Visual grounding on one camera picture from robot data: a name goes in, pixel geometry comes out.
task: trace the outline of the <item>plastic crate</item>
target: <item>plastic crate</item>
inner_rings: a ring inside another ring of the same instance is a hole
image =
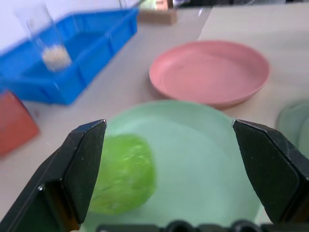
[[[56,23],[73,63],[50,72],[32,42],[0,59],[0,86],[22,100],[71,104],[137,32],[138,9],[71,14]],[[39,36],[52,40],[50,28]]]

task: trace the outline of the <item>white wall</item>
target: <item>white wall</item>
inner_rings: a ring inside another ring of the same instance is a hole
[[[129,6],[131,1],[124,0]],[[16,8],[29,7],[45,2],[54,19],[72,11],[120,7],[119,0],[2,0],[0,6],[0,54],[26,36],[14,15]]]

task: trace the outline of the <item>table surface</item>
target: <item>table surface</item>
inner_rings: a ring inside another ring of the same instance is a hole
[[[181,10],[173,26],[139,24],[134,38],[71,106],[25,103],[41,134],[0,160],[0,218],[71,130],[100,118],[108,121],[133,105],[163,99],[149,81],[149,67],[158,55],[175,45],[198,38],[223,39],[261,51],[272,66],[269,82],[252,99],[224,112],[274,127],[286,103],[309,97],[308,7],[295,4]]]

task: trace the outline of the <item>pink plate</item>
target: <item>pink plate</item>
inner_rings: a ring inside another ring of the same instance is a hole
[[[268,79],[267,60],[252,48],[225,41],[175,47],[150,68],[150,80],[164,95],[226,108],[249,99]]]

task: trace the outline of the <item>green vegetable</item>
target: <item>green vegetable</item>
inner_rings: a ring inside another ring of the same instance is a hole
[[[144,204],[155,190],[155,166],[147,142],[132,134],[104,140],[90,202],[95,212],[115,215]]]

